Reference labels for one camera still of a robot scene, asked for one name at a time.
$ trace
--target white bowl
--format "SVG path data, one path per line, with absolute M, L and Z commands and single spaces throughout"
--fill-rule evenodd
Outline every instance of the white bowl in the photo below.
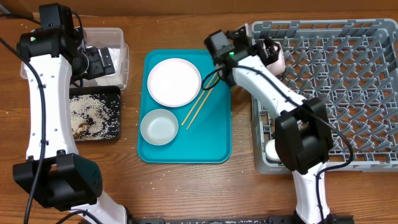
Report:
M 199 70 L 189 61 L 169 58 L 159 62 L 148 76 L 148 91 L 159 104 L 178 107 L 191 102 L 201 85 Z
M 161 146 L 169 143 L 177 135 L 178 121 L 168 110 L 153 110 L 142 119 L 140 131 L 145 141 Z

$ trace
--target table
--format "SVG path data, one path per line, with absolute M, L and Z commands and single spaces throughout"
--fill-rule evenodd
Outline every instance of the table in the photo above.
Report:
M 130 74 L 123 91 L 120 140 L 79 143 L 80 155 L 95 161 L 104 189 L 136 218 L 238 218 L 290 215 L 296 196 L 291 175 L 261 175 L 254 168 L 251 97 L 233 91 L 233 152 L 220 165 L 146 164 L 136 152 L 140 92 L 146 54 L 154 49 L 204 49 L 218 29 L 235 29 L 259 20 L 393 18 L 398 11 L 224 14 L 210 16 L 83 17 L 85 27 L 120 27 L 130 48 Z M 16 46 L 21 33 L 37 25 L 1 20 L 1 37 Z M 30 113 L 21 62 L 0 46 L 0 222 L 22 223 L 28 198 L 12 178 L 12 165 L 25 161 Z M 397 223 L 396 173 L 330 172 L 328 205 L 334 214 L 354 215 L 356 223 Z M 55 223 L 67 212 L 34 202 L 31 223 Z M 66 223 L 77 223 L 73 217 Z

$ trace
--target clear plastic container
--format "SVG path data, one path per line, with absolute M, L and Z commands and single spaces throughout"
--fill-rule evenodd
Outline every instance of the clear plastic container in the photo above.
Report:
M 109 48 L 115 73 L 83 80 L 84 86 L 109 86 L 116 85 L 121 90 L 127 87 L 129 77 L 129 46 L 124 42 L 123 30 L 120 28 L 84 28 L 86 32 L 86 46 Z M 24 64 L 21 66 L 21 77 L 27 78 Z

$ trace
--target dish rack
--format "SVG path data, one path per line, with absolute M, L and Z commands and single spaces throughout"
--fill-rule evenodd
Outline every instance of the dish rack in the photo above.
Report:
M 398 171 L 398 25 L 391 19 L 261 21 L 253 41 L 279 41 L 285 56 L 283 82 L 326 105 L 329 122 L 348 137 L 354 161 L 344 170 Z M 256 169 L 287 174 L 268 161 L 264 146 L 273 138 L 273 120 L 252 98 L 252 141 Z M 328 166 L 348 160 L 345 143 L 332 133 Z

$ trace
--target blue tray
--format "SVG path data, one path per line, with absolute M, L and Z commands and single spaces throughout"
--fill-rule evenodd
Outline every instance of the blue tray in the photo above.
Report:
M 158 104 L 148 92 L 149 72 L 159 62 L 168 58 L 188 60 L 197 67 L 202 79 L 215 69 L 206 50 L 154 50 L 147 55 L 142 81 L 140 125 L 148 112 L 162 108 L 171 111 L 177 117 L 179 127 L 177 136 L 164 146 L 149 144 L 142 138 L 139 131 L 137 142 L 139 157 L 143 161 L 155 163 L 221 163 L 226 161 L 232 151 L 231 91 L 225 83 L 219 82 L 187 131 L 187 126 L 200 104 L 197 105 L 185 125 L 181 126 L 181 123 L 197 97 L 185 106 L 169 108 Z

